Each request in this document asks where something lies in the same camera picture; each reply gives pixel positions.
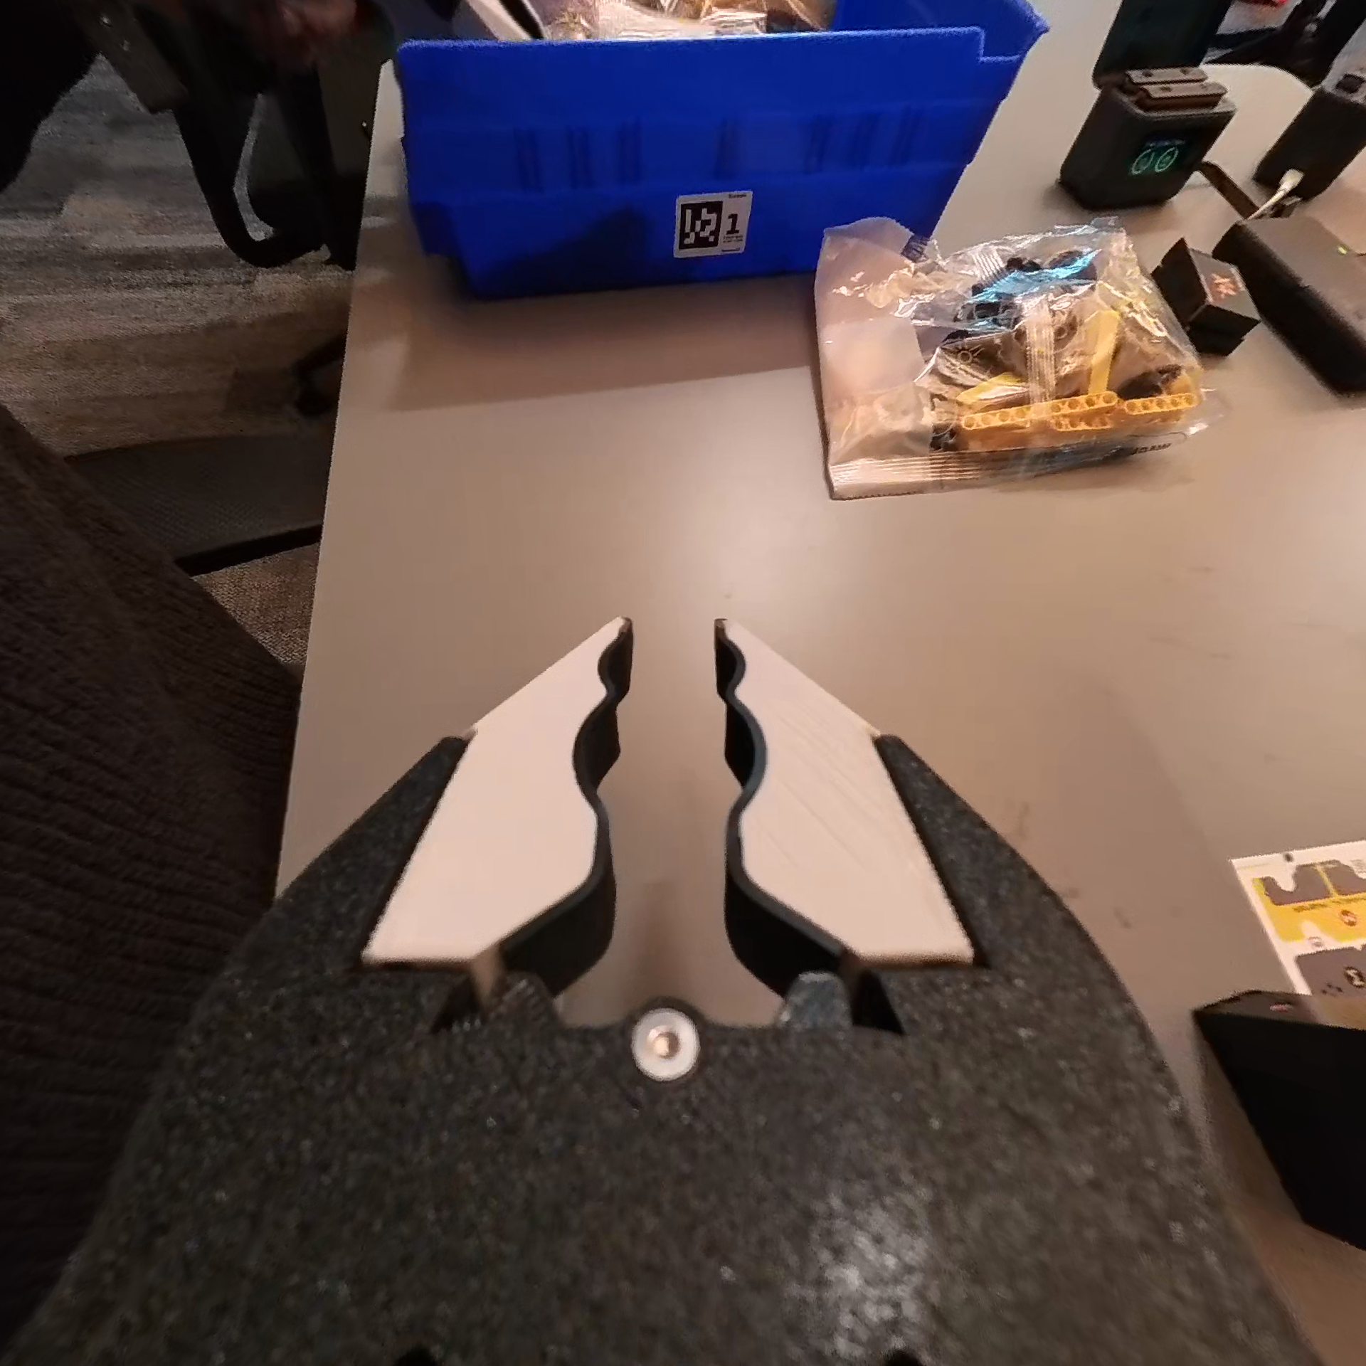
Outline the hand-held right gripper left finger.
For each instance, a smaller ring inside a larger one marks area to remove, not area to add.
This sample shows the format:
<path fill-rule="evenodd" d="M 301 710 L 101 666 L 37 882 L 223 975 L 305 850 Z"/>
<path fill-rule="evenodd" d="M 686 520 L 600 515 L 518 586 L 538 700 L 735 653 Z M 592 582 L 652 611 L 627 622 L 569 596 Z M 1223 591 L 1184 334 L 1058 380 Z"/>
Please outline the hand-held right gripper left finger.
<path fill-rule="evenodd" d="M 512 974 L 561 996 L 605 956 L 616 878 L 600 788 L 632 653 L 631 621 L 611 619 L 471 726 L 362 964 L 447 967 L 488 1003 Z"/>

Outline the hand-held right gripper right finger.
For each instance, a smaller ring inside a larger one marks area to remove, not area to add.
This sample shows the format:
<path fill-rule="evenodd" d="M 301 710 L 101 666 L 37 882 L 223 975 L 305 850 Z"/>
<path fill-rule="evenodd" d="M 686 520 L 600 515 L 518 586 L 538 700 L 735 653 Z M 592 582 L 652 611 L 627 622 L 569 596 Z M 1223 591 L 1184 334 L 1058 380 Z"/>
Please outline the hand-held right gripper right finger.
<path fill-rule="evenodd" d="M 715 621 L 712 650 L 736 783 L 723 923 L 740 964 L 777 996 L 836 978 L 853 1008 L 878 972 L 974 967 L 883 733 L 733 619 Z"/>

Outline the blue plastic storage bin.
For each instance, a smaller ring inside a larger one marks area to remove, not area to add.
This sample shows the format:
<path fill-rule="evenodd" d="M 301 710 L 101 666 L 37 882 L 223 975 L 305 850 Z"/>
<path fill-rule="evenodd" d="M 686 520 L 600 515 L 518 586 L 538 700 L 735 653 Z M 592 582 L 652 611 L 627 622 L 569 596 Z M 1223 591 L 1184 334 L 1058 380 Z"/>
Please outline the blue plastic storage bin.
<path fill-rule="evenodd" d="M 866 217 L 930 235 L 1045 32 L 852 1 L 772 37 L 405 42 L 419 245 L 502 300 L 811 271 Z"/>

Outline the yellow grey sticker sheet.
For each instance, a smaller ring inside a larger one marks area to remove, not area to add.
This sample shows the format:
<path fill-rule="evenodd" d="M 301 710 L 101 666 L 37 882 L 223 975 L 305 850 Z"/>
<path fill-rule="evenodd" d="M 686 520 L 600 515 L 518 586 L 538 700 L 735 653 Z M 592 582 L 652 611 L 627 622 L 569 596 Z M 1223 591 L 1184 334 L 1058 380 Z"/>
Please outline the yellow grey sticker sheet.
<path fill-rule="evenodd" d="M 1304 996 L 1364 1000 L 1364 840 L 1232 860 L 1234 876 Z"/>

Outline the clear bag of yellow beams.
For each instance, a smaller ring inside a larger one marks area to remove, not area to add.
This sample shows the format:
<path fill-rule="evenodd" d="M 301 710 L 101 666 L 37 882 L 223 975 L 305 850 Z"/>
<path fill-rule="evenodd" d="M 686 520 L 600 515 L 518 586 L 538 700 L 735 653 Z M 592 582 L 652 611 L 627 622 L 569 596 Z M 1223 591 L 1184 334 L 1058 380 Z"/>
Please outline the clear bag of yellow beams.
<path fill-rule="evenodd" d="M 1167 450 L 1226 412 L 1114 219 L 949 251 L 889 217 L 831 227 L 813 315 L 836 500 Z"/>

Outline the black perforated block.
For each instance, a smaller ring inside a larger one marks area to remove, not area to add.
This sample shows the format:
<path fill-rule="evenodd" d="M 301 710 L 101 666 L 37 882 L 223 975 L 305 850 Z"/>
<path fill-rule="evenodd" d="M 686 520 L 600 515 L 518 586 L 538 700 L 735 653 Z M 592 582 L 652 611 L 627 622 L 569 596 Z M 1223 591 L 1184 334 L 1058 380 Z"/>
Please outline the black perforated block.
<path fill-rule="evenodd" d="M 1362 1250 L 1362 1000 L 1247 991 L 1192 1019 L 1297 1214 Z"/>

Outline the small black box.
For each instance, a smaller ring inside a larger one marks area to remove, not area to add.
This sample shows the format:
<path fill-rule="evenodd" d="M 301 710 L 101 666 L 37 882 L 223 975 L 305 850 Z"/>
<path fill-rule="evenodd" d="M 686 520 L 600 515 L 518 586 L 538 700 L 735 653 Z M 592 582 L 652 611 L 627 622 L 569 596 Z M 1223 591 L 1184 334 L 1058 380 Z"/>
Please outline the small black box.
<path fill-rule="evenodd" d="M 1151 278 L 1200 354 L 1227 356 L 1260 325 L 1237 266 L 1192 247 L 1184 237 L 1167 248 Z"/>

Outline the flat black power bank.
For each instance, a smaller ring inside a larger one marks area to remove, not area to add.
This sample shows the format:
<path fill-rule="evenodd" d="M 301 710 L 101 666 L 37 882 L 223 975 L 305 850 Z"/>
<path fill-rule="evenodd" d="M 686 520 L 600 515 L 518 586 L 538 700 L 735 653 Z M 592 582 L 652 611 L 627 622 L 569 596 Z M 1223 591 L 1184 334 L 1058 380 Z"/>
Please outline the flat black power bank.
<path fill-rule="evenodd" d="M 1214 258 L 1239 269 L 1263 321 L 1333 391 L 1364 391 L 1364 256 L 1312 216 L 1249 217 Z"/>

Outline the black charger case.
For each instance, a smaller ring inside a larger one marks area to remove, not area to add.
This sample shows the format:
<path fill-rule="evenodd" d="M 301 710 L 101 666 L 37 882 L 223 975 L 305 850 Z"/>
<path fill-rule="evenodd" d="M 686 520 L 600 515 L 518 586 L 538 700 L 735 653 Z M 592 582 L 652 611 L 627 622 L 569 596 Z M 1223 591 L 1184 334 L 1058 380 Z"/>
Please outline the black charger case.
<path fill-rule="evenodd" d="M 1203 69 L 1227 1 L 1120 1 L 1097 55 L 1096 102 L 1057 182 L 1088 211 L 1169 201 L 1236 115 Z"/>

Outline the large clear plastic bag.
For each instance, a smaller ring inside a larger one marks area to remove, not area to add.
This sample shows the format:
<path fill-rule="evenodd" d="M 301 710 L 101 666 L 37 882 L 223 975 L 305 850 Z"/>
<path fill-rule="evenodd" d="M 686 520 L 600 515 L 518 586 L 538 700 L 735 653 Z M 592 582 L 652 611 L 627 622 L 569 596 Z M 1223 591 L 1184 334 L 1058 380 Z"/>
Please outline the large clear plastic bag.
<path fill-rule="evenodd" d="M 473 40 L 699 40 L 827 30 L 832 1 L 465 1 L 450 35 Z"/>

